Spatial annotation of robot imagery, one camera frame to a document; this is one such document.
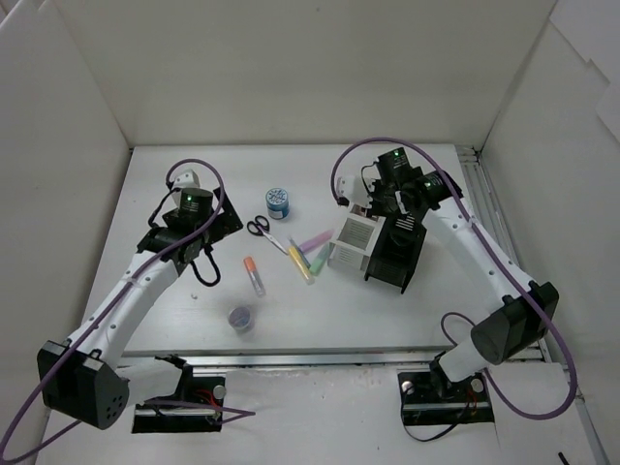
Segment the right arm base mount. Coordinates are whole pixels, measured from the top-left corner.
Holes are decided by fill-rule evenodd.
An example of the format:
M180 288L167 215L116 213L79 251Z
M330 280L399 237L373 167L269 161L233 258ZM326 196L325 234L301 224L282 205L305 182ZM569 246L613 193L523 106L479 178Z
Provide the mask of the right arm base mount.
M434 356L426 370L400 371L397 381L401 423L407 435L418 443L438 441L459 426L495 421L480 372L452 382Z

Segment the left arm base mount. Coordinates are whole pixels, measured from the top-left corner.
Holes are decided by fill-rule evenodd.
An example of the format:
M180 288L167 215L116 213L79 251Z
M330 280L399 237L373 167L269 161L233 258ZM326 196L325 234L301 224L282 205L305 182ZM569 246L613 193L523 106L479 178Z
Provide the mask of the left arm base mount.
M178 356L158 357L181 369L175 392L164 399L203 405L224 406L226 381L221 375L196 375L194 367ZM138 405L132 425L133 434L214 433L222 430L223 413L203 409L203 414L188 408L162 404L149 407Z

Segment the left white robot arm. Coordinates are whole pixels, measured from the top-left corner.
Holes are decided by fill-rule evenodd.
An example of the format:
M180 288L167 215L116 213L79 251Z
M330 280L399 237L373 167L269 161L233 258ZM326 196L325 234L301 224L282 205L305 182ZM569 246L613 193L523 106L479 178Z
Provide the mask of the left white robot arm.
M193 396L192 368L178 356L138 365L120 360L159 297L214 243L242 229L226 193L183 188L164 225L152 225L125 274L91 315L63 342L48 341L37 363L44 404L105 430L139 404L185 405Z

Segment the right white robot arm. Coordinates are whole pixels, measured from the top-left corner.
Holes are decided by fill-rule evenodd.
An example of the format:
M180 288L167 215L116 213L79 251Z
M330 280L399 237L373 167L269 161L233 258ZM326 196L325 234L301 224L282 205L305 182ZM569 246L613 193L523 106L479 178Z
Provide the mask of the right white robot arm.
M428 376L431 392L450 399L466 378L542 339L547 333L543 321L553 317L559 294L551 283L537 284L511 261L449 174L412 167L403 148L379 156L376 166L373 212L398 219L412 216L449 251L480 293L480 321L439 357Z

